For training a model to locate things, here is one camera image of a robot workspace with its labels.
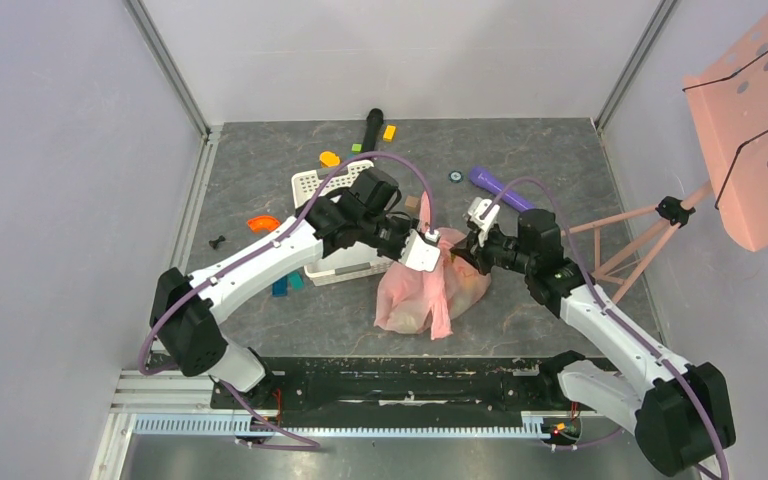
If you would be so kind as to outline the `pink plastic bag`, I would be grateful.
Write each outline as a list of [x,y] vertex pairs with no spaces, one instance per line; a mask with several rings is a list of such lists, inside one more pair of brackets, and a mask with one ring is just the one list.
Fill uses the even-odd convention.
[[374,326],[403,335],[430,332],[432,340],[453,333],[452,321],[484,297],[491,277],[451,253],[466,234],[440,227],[439,261],[432,272],[393,263],[381,278]]

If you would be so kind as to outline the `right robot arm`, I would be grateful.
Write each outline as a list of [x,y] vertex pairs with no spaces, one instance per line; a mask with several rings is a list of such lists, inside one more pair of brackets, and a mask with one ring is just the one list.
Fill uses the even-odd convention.
[[551,408],[583,404],[632,434],[661,474],[674,476],[713,457],[730,475],[725,450],[736,441],[722,372],[694,365],[657,342],[608,301],[579,257],[567,257],[554,213],[520,213],[517,232],[497,223],[498,205],[477,199],[465,215],[469,232],[453,248],[479,273],[498,268],[522,276],[531,297],[584,335],[616,368],[610,374],[569,351],[551,359],[537,382]]

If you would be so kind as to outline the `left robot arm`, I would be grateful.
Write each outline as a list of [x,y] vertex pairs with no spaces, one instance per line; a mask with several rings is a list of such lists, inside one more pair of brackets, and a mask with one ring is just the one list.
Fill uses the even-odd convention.
[[189,275],[176,267],[163,272],[150,338],[161,342],[182,375],[211,375],[232,385],[248,406],[266,405],[273,379],[252,349],[229,343],[221,323],[280,278],[357,244],[414,271],[433,271],[440,235],[392,212],[391,201],[400,197],[391,176],[368,168],[350,186],[309,199],[275,231],[225,260]]

